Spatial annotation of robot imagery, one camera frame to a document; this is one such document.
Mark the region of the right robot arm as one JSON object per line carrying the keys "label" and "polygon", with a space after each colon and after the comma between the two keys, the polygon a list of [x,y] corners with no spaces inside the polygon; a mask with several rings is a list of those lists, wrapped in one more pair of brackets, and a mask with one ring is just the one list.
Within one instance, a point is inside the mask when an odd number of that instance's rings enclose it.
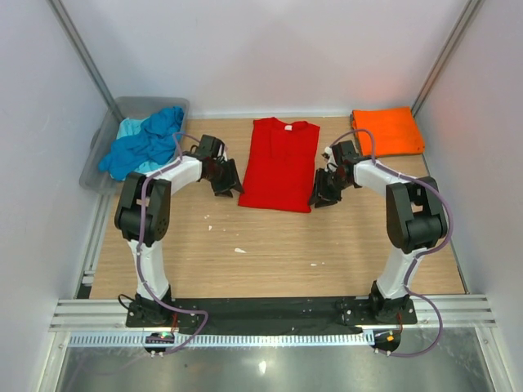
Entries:
{"label": "right robot arm", "polygon": [[309,205],[320,208],[339,203],[342,191],[349,187],[368,188],[385,198],[392,249],[371,287],[368,312],[377,323],[393,323],[407,308],[419,261],[449,233],[436,180],[406,176],[377,159],[361,156],[349,140],[326,148],[323,156],[326,167],[315,172]]}

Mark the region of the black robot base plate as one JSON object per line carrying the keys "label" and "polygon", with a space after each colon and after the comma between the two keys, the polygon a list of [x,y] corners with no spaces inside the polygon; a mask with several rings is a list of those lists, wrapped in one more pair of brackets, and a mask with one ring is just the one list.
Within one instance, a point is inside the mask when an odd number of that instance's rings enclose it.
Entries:
{"label": "black robot base plate", "polygon": [[123,294],[119,304],[127,311],[128,327],[177,327],[218,333],[234,329],[252,332],[297,325],[356,327],[372,324],[414,325],[417,315],[409,298],[396,300],[390,309],[381,309],[365,296],[313,296],[269,298],[181,298],[167,309],[153,300]]}

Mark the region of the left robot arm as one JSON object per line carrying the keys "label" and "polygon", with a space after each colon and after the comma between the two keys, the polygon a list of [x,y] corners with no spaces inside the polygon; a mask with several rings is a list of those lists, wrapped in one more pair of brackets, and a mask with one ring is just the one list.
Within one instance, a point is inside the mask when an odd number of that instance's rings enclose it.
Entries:
{"label": "left robot arm", "polygon": [[172,304],[171,285],[163,261],[163,238],[171,213],[171,197],[185,186],[206,180],[213,194],[231,198],[244,192],[235,161],[226,144],[204,135],[188,151],[177,150],[171,162],[145,174],[131,172],[123,182],[114,224],[132,251],[136,294],[124,306],[130,327],[162,327],[180,310]]}

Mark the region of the red t shirt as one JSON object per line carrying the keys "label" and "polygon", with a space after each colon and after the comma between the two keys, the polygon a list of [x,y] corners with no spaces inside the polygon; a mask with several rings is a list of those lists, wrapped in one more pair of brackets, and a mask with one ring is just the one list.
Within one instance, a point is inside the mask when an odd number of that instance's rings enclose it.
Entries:
{"label": "red t shirt", "polygon": [[239,205],[309,213],[319,137],[307,121],[255,119]]}

